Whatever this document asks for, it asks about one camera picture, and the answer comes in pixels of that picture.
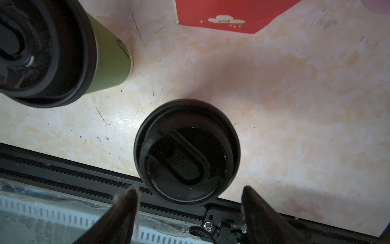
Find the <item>black frame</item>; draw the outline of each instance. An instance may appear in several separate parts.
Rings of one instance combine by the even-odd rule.
[[[138,177],[0,143],[0,177],[104,203],[131,185],[141,192],[140,211],[202,225],[213,214],[241,216],[241,204],[217,198],[200,207],[179,206],[153,195]],[[379,243],[389,241],[389,227],[380,238],[281,214],[313,243]]]

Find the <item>scratch mark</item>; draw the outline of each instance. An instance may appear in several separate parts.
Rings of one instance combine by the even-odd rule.
[[[160,29],[158,29],[158,31],[156,31],[155,34],[156,34],[157,32],[159,32],[162,28],[165,28],[165,27],[161,27]]]
[[[96,106],[95,106],[95,108],[96,108],[97,112],[99,113],[99,115],[100,115],[101,119],[103,120],[104,124],[106,124],[106,125],[107,125],[106,121],[103,119],[103,116],[100,114],[100,112],[99,112],[98,108],[97,108]]]
[[[134,21],[134,24],[135,24],[135,28],[137,28],[138,35],[140,35],[141,41],[143,41],[142,37],[141,37],[141,34],[140,34],[140,31],[138,30],[137,23],[135,22],[134,15],[132,14],[131,16],[133,18],[133,21]]]
[[[140,104],[138,103],[138,109],[134,116],[137,116],[138,111],[140,110]]]

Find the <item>pink object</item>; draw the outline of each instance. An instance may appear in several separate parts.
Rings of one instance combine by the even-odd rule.
[[[180,25],[256,33],[300,0],[174,0]]]
[[[363,5],[378,14],[390,14],[390,0],[361,0]]]

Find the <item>black cup lid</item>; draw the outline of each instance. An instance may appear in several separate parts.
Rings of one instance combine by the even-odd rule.
[[[181,205],[217,198],[237,173],[240,154],[227,117],[210,104],[190,99],[152,112],[138,131],[134,150],[148,188]]]
[[[76,0],[1,1],[0,36],[0,92],[21,103],[53,107],[93,76],[93,30]]]

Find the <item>black cable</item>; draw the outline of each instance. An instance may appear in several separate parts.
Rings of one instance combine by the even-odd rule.
[[[213,242],[213,244],[217,244],[214,237],[207,230],[203,229],[200,226],[191,226],[190,234],[198,237],[203,237],[203,238],[209,237],[210,240]]]

